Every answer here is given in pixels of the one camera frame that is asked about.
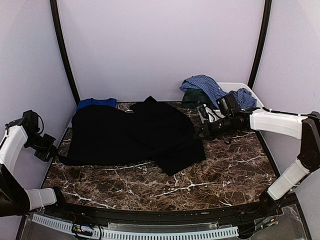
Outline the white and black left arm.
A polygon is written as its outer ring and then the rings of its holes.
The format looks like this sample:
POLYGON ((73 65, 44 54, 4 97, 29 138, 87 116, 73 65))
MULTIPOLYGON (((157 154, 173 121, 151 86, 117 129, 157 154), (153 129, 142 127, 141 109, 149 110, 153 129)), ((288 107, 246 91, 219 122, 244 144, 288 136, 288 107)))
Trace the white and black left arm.
POLYGON ((15 167, 23 148, 35 150, 34 156, 48 162, 59 156, 54 146, 55 138, 42 134, 39 121, 42 118, 33 110, 25 111, 22 117, 5 125, 0 142, 0 216, 23 216, 50 206, 60 218, 67 218, 70 206, 59 187, 24 189, 14 176, 15 167))

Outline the black t-shirt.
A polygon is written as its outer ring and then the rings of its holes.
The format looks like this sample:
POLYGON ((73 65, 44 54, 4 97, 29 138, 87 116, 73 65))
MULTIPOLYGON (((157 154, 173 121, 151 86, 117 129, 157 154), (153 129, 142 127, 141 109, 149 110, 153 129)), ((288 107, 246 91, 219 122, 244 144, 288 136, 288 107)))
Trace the black t-shirt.
POLYGON ((201 139, 191 119, 149 96, 131 113, 108 105, 89 105, 72 118, 66 166, 111 166, 154 161, 169 176, 204 161, 201 139))

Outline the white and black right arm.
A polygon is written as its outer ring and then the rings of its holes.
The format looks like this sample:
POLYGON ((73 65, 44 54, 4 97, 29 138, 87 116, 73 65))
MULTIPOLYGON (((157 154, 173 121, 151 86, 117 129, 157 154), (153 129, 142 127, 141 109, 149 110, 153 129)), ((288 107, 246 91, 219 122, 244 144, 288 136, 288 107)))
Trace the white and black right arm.
POLYGON ((259 196, 255 213, 266 217, 285 194, 296 189, 320 168, 320 114, 283 113, 267 108, 249 108, 231 114, 215 114, 198 107, 200 132, 213 140, 231 130, 253 130, 262 134, 267 149, 280 167, 280 176, 259 196))

